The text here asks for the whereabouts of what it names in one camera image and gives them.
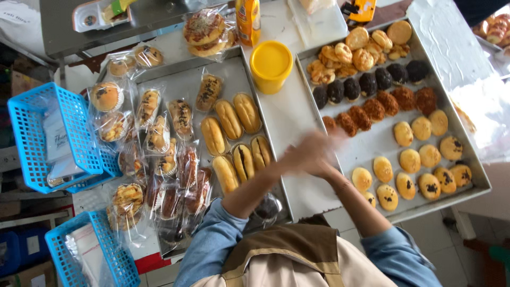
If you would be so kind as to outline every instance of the yellow lid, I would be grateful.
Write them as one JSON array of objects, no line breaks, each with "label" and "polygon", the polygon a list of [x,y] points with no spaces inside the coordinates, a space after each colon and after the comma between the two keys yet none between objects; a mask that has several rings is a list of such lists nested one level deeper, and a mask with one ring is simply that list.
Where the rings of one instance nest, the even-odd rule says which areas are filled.
[{"label": "yellow lid", "polygon": [[251,71],[262,79],[284,79],[292,69],[292,54],[280,42],[264,41],[251,52],[250,66]]}]

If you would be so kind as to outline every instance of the yellow plastic container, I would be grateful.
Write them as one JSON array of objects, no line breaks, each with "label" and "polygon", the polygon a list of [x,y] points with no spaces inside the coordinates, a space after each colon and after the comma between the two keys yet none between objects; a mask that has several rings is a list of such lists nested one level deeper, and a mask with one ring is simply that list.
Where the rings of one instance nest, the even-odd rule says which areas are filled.
[{"label": "yellow plastic container", "polygon": [[250,56],[250,70],[255,86],[265,94],[277,93],[292,70],[292,54],[280,42],[260,43]]}]

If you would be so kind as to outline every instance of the blue denim sleeve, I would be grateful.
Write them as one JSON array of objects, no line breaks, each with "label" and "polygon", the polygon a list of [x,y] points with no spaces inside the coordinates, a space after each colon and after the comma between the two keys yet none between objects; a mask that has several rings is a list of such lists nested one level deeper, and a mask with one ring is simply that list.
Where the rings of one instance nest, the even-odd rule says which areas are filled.
[{"label": "blue denim sleeve", "polygon": [[230,251],[243,238],[242,231],[247,222],[248,219],[228,213],[221,205],[221,199],[214,200],[195,231],[173,286],[188,287],[203,278],[221,274]]},{"label": "blue denim sleeve", "polygon": [[397,286],[442,286],[432,271],[432,263],[404,230],[394,226],[376,236],[361,239],[361,244],[370,261]]}]

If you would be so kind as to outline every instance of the person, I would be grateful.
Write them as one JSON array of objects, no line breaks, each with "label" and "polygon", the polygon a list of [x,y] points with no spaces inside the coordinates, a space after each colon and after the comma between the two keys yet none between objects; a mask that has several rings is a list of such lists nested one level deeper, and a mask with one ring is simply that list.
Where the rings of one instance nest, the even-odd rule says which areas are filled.
[{"label": "person", "polygon": [[[277,162],[214,200],[173,286],[441,286],[412,237],[392,226],[329,163],[338,138],[310,132]],[[303,172],[332,186],[363,237],[366,256],[324,225],[275,225],[243,237],[268,190],[281,176]]]}]

